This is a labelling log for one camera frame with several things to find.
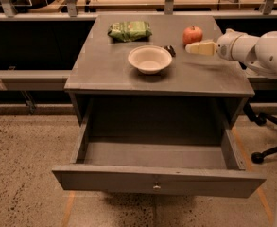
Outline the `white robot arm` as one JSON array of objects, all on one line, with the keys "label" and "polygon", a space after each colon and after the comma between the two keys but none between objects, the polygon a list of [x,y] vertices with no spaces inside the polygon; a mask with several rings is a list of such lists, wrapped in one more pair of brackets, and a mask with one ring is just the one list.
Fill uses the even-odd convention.
[{"label": "white robot arm", "polygon": [[224,60],[241,62],[268,79],[277,79],[277,31],[257,37],[228,28],[216,42],[191,43],[185,50],[189,54],[217,54]]}]

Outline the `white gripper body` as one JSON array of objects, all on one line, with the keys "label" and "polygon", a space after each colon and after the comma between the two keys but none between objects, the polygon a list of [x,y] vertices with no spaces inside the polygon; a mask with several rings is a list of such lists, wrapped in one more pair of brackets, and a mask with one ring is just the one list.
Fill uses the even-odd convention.
[{"label": "white gripper body", "polygon": [[245,36],[246,33],[228,28],[216,42],[216,52],[219,57],[228,61],[243,61],[247,56],[242,44]]}]

